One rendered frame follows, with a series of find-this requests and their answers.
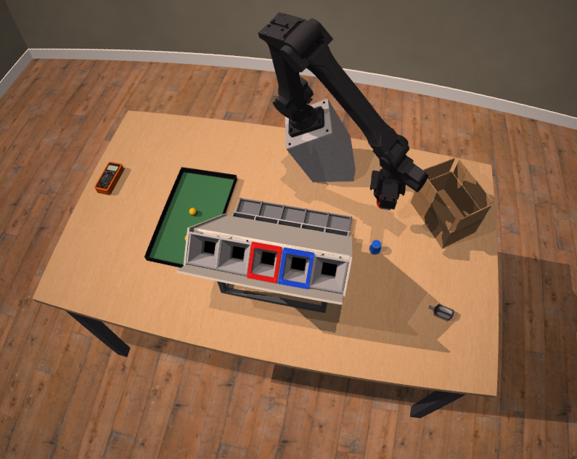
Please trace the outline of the red square frame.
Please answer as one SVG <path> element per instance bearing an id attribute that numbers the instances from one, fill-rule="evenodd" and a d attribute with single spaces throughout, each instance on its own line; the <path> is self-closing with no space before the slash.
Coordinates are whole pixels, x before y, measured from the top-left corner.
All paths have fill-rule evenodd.
<path id="1" fill-rule="evenodd" d="M 251 273 L 252 272 L 252 266 L 253 266 L 253 256 L 254 256 L 255 248 L 260 248 L 260 249 L 278 252 L 274 277 L 268 277 L 268 276 L 257 275 L 257 274 Z M 249 266 L 248 266 L 248 271 L 247 271 L 247 278 L 254 279 L 254 280 L 266 281 L 266 282 L 270 282 L 270 283 L 277 283 L 281 253 L 282 253 L 282 247 L 252 242 L 251 250 L 250 250 Z"/>

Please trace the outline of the blue square funnel band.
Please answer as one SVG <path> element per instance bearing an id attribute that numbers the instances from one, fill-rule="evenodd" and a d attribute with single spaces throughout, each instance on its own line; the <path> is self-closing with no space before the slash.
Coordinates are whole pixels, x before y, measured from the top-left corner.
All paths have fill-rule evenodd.
<path id="1" fill-rule="evenodd" d="M 297 255 L 297 256 L 305 256 L 305 257 L 310 258 L 309 265 L 308 265 L 308 273 L 307 273 L 306 283 L 299 283 L 299 282 L 295 282 L 295 281 L 291 281 L 291 280 L 283 280 L 282 279 L 283 273 L 284 273 L 284 268 L 285 268 L 285 259 L 286 259 L 287 253 Z M 310 277 L 311 277 L 311 269 L 312 269 L 313 260 L 314 260 L 314 253 L 312 253 L 312 252 L 300 251 L 300 250 L 291 249 L 291 248 L 284 248 L 283 254 L 282 254 L 282 263 L 281 263 L 281 268 L 280 268 L 280 273 L 279 273 L 278 284 L 288 285 L 288 286 L 292 286 L 292 287 L 296 287 L 296 288 L 308 289 Z"/>

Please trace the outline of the grey slanted panel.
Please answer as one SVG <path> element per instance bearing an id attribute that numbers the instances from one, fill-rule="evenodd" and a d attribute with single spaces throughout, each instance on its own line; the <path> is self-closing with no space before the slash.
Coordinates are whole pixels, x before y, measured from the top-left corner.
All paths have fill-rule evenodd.
<path id="1" fill-rule="evenodd" d="M 239 198 L 232 216 L 222 214 L 187 227 L 184 266 L 176 272 L 342 305 L 352 261 L 351 221 L 352 216 Z M 202 240 L 204 252 L 214 256 L 200 254 Z M 247 278 L 252 242 L 282 247 L 277 283 Z M 232 258 L 243 262 L 230 259 L 232 245 Z M 308 289 L 278 284 L 284 248 L 314 253 Z M 261 263 L 274 267 L 259 265 L 261 251 Z M 274 277 L 277 253 L 255 248 L 251 273 Z M 282 279 L 306 283 L 309 260 L 287 253 Z M 290 265 L 304 274 L 291 272 Z"/>

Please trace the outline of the blue round disc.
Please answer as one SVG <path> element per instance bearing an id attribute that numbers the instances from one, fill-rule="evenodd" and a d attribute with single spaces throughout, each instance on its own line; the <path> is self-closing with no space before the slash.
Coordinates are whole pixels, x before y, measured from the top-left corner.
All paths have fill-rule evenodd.
<path id="1" fill-rule="evenodd" d="M 369 251 L 376 255 L 381 251 L 381 245 L 382 243 L 379 240 L 373 240 L 372 244 L 369 247 Z"/>

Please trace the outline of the orange digital multimeter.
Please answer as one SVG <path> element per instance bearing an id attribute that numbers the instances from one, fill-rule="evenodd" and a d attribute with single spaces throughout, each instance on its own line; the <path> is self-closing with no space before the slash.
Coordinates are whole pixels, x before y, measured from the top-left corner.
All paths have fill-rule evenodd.
<path id="1" fill-rule="evenodd" d="M 110 195 L 116 186 L 124 168 L 121 163 L 109 162 L 94 188 L 98 193 Z"/>

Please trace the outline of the green tray with black rim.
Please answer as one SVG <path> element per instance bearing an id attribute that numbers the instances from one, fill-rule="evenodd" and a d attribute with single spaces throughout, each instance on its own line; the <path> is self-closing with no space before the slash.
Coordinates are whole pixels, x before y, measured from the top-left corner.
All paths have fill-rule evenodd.
<path id="1" fill-rule="evenodd" d="M 187 227 L 225 214 L 236 182 L 235 174 L 181 167 L 145 259 L 182 268 Z M 197 210 L 195 215 L 189 213 L 191 208 Z"/>

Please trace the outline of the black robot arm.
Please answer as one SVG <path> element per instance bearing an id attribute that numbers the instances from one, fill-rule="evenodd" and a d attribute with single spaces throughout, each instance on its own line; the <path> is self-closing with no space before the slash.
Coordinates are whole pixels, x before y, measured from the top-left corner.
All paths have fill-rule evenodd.
<path id="1" fill-rule="evenodd" d="M 258 35 L 269 46 L 277 76 L 279 95 L 273 105 L 289 118 L 288 134 L 291 137 L 324 127 L 322 106 L 313 108 L 307 105 L 313 100 L 314 93 L 307 80 L 299 74 L 307 68 L 362 130 L 380 159 L 382 169 L 377 190 L 382 190 L 379 207 L 395 210 L 402 183 L 416 192 L 422 189 L 428 174 L 405 155 L 409 151 L 408 140 L 381 119 L 340 67 L 328 47 L 333 38 L 318 20 L 305 20 L 279 12 Z M 400 177 L 389 179 L 382 171 L 389 177 Z"/>

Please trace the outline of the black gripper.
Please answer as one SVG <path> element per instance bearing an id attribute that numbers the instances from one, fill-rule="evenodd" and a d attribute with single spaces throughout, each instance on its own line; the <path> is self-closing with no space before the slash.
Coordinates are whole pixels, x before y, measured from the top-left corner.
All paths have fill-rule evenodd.
<path id="1" fill-rule="evenodd" d="M 383 173 L 384 176 L 386 176 L 386 177 L 389 178 L 389 179 L 397 179 L 397 178 L 400 177 L 400 176 L 398 176 L 398 177 L 389 177 L 389 176 L 385 175 L 383 171 L 382 171 L 382 173 Z M 373 194 L 374 194 L 374 196 L 376 197 L 377 202 L 379 202 L 379 199 L 380 199 L 380 196 L 381 196 L 381 194 L 380 194 L 380 193 L 381 193 L 381 190 L 377 190 L 377 178 L 378 178 L 378 176 L 379 176 L 379 171 L 372 171 L 370 190 L 372 190 L 372 189 L 374 190 L 374 193 L 373 193 Z M 402 194 L 402 196 L 404 196 L 405 191 L 406 191 L 406 185 L 405 185 L 404 183 L 402 183 L 399 194 Z M 397 200 L 398 200 L 398 198 L 399 198 L 399 194 L 398 194 Z"/>

